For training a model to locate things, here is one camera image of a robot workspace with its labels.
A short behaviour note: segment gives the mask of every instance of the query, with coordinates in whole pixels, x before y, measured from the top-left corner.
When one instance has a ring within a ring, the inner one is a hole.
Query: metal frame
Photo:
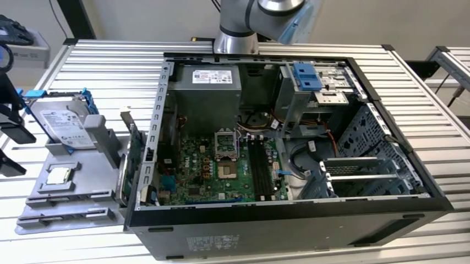
[[[465,89],[470,91],[470,48],[438,46],[429,54],[426,60],[436,61]]]
[[[76,39],[95,40],[96,35],[91,25],[87,10],[82,0],[58,0],[68,27]]]
[[[148,125],[156,94],[162,55],[166,51],[210,53],[210,42],[156,43],[124,41],[80,40],[60,51],[36,89],[76,91],[84,86],[92,91],[100,112],[107,117],[107,125],[118,133],[127,133],[118,112],[120,105],[131,105],[139,114],[136,123],[142,129]],[[211,260],[211,263],[234,261],[275,261],[311,258],[318,263],[353,262],[391,263],[403,261],[436,261],[466,263],[470,239],[470,186],[465,179],[470,175],[470,150],[468,132],[456,124],[456,116],[413,71],[399,62],[399,56],[374,45],[295,45],[261,44],[262,54],[342,56],[354,57],[371,86],[390,112],[399,130],[415,149],[417,157],[441,185],[453,206],[458,210],[432,224],[409,233],[382,247],[339,249],[329,252],[311,249],[277,255],[250,255]],[[30,169],[28,177],[35,177],[34,167],[43,162],[42,132],[34,123],[27,129],[39,136],[36,144],[19,147],[6,137],[0,138],[4,151]]]

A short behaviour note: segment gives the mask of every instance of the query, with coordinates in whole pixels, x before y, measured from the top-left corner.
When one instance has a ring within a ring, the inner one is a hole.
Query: slotted metal surface
[[[464,63],[466,67],[470,68],[470,48],[469,47],[448,47],[450,53],[456,58]]]
[[[94,94],[107,126],[127,133],[116,110],[132,107],[140,129],[150,124],[163,52],[211,52],[210,42],[155,43],[80,41],[64,47],[36,89],[75,91],[87,87]],[[375,87],[387,110],[426,167],[437,179],[457,212],[413,231],[383,247],[329,252],[293,252],[195,260],[194,262],[266,263],[470,263],[470,143],[464,130],[429,88],[417,79],[394,52],[381,46],[261,45],[262,54],[354,57]],[[27,169],[16,178],[0,176],[0,249],[6,263],[156,263],[135,234],[122,227],[91,228],[46,234],[15,234],[35,179],[47,157],[46,136],[26,118],[38,142],[18,145],[0,138],[7,155]]]

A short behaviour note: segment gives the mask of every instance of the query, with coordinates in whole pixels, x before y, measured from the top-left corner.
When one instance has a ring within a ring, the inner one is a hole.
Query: expansion slot
[[[269,170],[269,159],[263,147],[263,141],[255,139],[249,142],[249,156],[253,173],[253,182],[255,189],[255,198],[258,201],[273,200],[274,188],[271,173]]]

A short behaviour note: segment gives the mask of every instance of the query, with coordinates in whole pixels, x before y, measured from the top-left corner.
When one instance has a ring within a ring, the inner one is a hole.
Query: power cable
[[[66,30],[64,30],[64,28],[63,28],[63,26],[62,26],[62,24],[60,24],[60,22],[59,22],[59,18],[58,18],[56,12],[55,12],[55,10],[54,10],[54,6],[52,6],[52,2],[51,2],[51,0],[50,0],[50,5],[51,5],[51,10],[52,10],[54,17],[56,18],[56,21],[58,21],[59,27],[60,27],[60,29],[62,29],[62,32],[64,32],[66,39],[67,39],[67,33],[66,33]]]
[[[438,94],[438,91],[440,91],[440,89],[441,89],[444,83],[448,81],[449,76],[450,76],[450,74],[448,74],[446,78],[444,78],[444,80],[442,80],[442,82],[441,82],[441,84],[440,84],[440,87],[438,87],[438,89],[436,90],[434,94]]]
[[[215,8],[218,9],[218,11],[221,13],[221,4],[219,4],[219,2],[217,0],[211,0],[211,2],[213,2]]]

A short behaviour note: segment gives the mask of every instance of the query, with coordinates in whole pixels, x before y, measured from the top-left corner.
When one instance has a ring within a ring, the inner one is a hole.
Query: wire
[[[167,169],[167,167],[164,167],[164,165],[159,162],[160,168],[164,171],[164,174],[167,174],[170,176],[170,170]]]
[[[457,97],[453,97],[453,98],[450,99],[450,102],[449,102],[449,104],[448,104],[448,107],[450,107],[450,106],[453,105],[453,103],[454,103],[454,101],[456,101],[456,98],[457,98]]]
[[[297,166],[297,164],[295,164],[295,156],[297,156],[298,154],[301,154],[301,153],[302,153],[303,151],[306,151],[306,150],[307,150],[307,143],[303,142],[303,143],[301,143],[299,145],[297,145],[297,146],[293,147],[291,153],[289,154],[289,163],[290,163],[291,166],[293,166],[299,172],[302,172],[302,173],[306,172],[306,169],[302,168],[302,167],[299,167],[299,166]]]
[[[7,73],[14,67],[15,56],[12,49],[7,46],[7,44],[0,43],[0,47],[3,47],[8,53],[8,63],[6,67],[0,68],[0,73]]]
[[[326,133],[331,139],[331,142],[333,142],[333,150],[334,150],[334,154],[335,154],[335,157],[338,157],[338,147],[337,147],[337,142],[335,142],[335,138],[333,137],[333,134],[330,132],[330,129],[329,129],[329,124],[325,122],[325,129],[326,129]]]
[[[211,0],[211,2],[213,2],[215,8],[218,9],[218,11],[221,13],[221,4],[219,4],[219,2],[217,0]]]
[[[59,24],[59,27],[62,29],[62,32],[64,32],[64,35],[66,35],[66,39],[67,39],[67,33],[66,33],[66,30],[59,22],[59,18],[58,18],[58,15],[56,15],[56,11],[54,10],[54,6],[52,6],[52,2],[50,0],[50,6],[51,6],[51,10],[52,10],[52,14],[54,14],[54,17],[56,18],[56,21],[58,21],[58,24]]]
[[[440,91],[440,89],[441,89],[441,87],[442,87],[444,83],[446,82],[446,80],[448,80],[449,76],[450,76],[450,74],[448,74],[446,78],[444,78],[444,80],[442,80],[442,82],[441,82],[441,84],[440,84],[440,87],[438,87],[438,89],[436,90],[434,94],[437,94],[437,93],[438,93],[438,91]]]
[[[269,131],[269,129],[250,129],[250,128],[246,128],[243,125],[241,125],[241,123],[238,123],[238,126],[245,130],[245,131],[249,131],[249,132],[262,132],[262,131]]]
[[[373,146],[370,146],[370,148],[367,148],[365,152],[362,152],[362,154],[359,155],[359,157],[366,156],[366,155],[379,146],[379,144],[381,144],[382,142],[383,142],[383,141],[377,141],[377,143],[375,143]]]

